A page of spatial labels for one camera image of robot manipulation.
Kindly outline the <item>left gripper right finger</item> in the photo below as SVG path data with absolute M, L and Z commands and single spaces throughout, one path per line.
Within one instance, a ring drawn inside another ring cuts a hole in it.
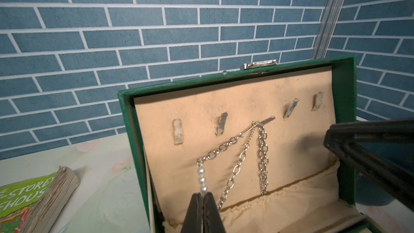
M 203 199 L 203 232 L 226 233 L 213 194 L 210 192 L 206 193 Z

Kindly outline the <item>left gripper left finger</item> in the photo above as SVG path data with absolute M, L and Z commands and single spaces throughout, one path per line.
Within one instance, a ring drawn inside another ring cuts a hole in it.
M 181 233 L 203 232 L 203 197 L 200 193 L 193 194 L 182 225 Z

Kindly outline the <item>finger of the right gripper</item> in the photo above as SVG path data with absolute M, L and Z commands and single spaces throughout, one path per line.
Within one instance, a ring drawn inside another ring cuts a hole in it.
M 332 125 L 323 145 L 345 164 L 413 210 L 413 119 Z

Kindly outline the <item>green jewelry box beige lining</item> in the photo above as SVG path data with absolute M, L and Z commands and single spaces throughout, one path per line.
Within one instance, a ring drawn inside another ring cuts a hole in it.
M 118 94 L 153 233 L 213 194 L 228 233 L 379 233 L 323 141 L 356 119 L 354 57 L 251 66 Z

